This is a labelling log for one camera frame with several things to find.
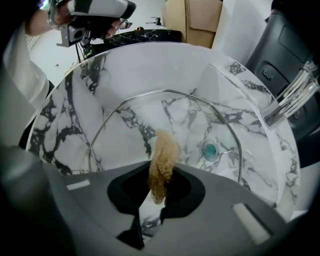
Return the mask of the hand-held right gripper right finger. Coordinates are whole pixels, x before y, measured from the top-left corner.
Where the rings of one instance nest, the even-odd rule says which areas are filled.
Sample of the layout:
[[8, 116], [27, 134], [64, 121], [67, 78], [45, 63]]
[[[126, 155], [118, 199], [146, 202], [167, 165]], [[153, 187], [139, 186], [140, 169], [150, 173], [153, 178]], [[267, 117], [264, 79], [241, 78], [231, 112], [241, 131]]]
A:
[[166, 189], [165, 207], [160, 212], [160, 221], [184, 218], [191, 214], [206, 195], [204, 184], [194, 175], [174, 168], [171, 179], [164, 186]]

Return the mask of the person's left hand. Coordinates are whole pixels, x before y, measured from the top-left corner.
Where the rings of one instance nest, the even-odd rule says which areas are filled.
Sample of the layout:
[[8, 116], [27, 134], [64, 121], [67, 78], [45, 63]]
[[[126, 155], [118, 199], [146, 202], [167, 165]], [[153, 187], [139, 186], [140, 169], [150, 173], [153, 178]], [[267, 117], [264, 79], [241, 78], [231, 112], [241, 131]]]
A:
[[[58, 25], [64, 25], [66, 23], [70, 23], [73, 21], [73, 18], [70, 15], [70, 11], [68, 8], [68, 1], [58, 4], [54, 14], [54, 20]], [[116, 33], [120, 25], [121, 25], [120, 19], [115, 20], [111, 25], [109, 25], [107, 27], [108, 30], [105, 34], [105, 38], [106, 39], [111, 38]]]

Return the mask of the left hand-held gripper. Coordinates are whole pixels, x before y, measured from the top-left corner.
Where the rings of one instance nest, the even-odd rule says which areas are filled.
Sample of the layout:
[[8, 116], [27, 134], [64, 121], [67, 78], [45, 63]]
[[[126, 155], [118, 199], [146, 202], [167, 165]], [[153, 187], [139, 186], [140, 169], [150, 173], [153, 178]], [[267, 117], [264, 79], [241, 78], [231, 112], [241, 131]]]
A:
[[[73, 21], [59, 25], [54, 20], [56, 7], [67, 1]], [[56, 45], [68, 48], [104, 39], [109, 25], [117, 19], [121, 22], [129, 19], [135, 9], [136, 4], [129, 0], [50, 0], [48, 22], [60, 31], [61, 42]]]

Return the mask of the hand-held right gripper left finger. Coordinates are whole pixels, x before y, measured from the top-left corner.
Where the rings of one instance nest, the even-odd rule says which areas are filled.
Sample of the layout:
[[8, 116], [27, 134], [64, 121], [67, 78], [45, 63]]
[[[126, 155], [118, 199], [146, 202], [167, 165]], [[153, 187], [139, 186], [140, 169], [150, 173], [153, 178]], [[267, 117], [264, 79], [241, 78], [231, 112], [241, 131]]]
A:
[[137, 167], [113, 179], [107, 188], [110, 201], [123, 214], [133, 216], [129, 229], [117, 236], [125, 244], [143, 249], [139, 208], [146, 199], [150, 189], [148, 187], [149, 167]]

